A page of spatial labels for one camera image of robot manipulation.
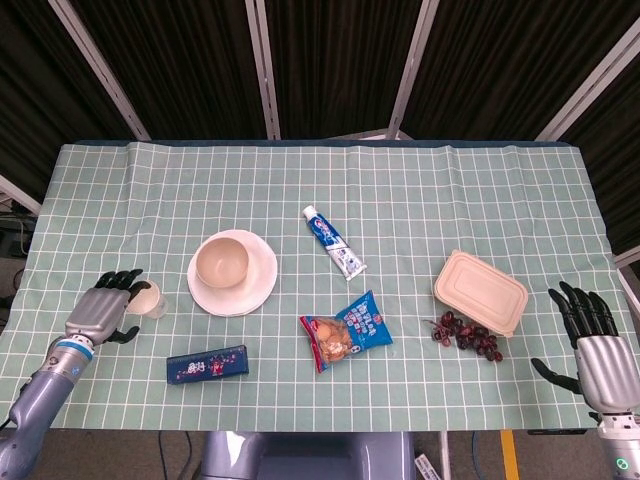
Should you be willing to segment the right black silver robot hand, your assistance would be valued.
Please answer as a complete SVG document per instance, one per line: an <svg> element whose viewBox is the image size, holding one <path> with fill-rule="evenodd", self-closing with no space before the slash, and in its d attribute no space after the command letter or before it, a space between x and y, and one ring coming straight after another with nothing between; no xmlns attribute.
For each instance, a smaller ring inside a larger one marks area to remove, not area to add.
<svg viewBox="0 0 640 480"><path fill-rule="evenodd" d="M577 366L575 378L552 371L533 358L549 383L581 395L603 415L631 413L639 407L639 368L627 339L620 336L608 304L597 293L561 281L548 293L557 305Z"/></svg>

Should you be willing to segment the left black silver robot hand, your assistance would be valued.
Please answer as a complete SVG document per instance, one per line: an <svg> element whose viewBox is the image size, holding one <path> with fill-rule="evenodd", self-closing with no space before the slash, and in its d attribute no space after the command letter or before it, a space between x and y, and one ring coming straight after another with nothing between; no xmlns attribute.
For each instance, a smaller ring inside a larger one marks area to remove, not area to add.
<svg viewBox="0 0 640 480"><path fill-rule="evenodd" d="M148 281L136 280L142 273L142 269L103 273L72 310L65 322L66 336L85 337L94 346L132 341L140 327L130 327L126 332L121 332L118 327L129 303L143 290L151 288Z"/></svg>

